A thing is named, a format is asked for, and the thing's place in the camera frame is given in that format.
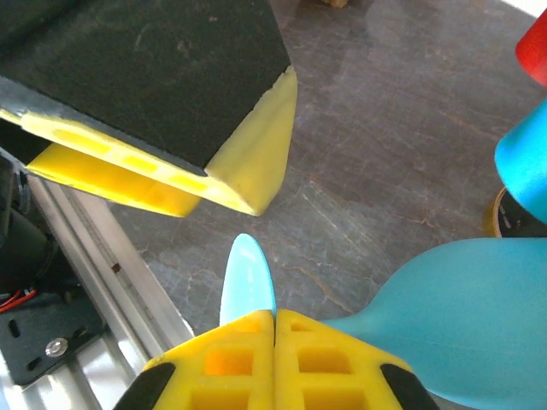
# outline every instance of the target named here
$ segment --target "gray countertop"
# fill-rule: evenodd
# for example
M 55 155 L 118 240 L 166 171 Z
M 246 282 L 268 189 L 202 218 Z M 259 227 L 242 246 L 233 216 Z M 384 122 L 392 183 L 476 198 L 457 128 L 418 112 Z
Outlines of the gray countertop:
M 260 218 L 113 212 L 197 334 L 218 325 L 232 240 L 268 257 L 278 305 L 364 308 L 404 262 L 484 236 L 497 141 L 544 98 L 514 54 L 533 18 L 498 0 L 273 0 L 299 78 L 283 187 Z M 456 408 L 446 404 L 443 408 Z

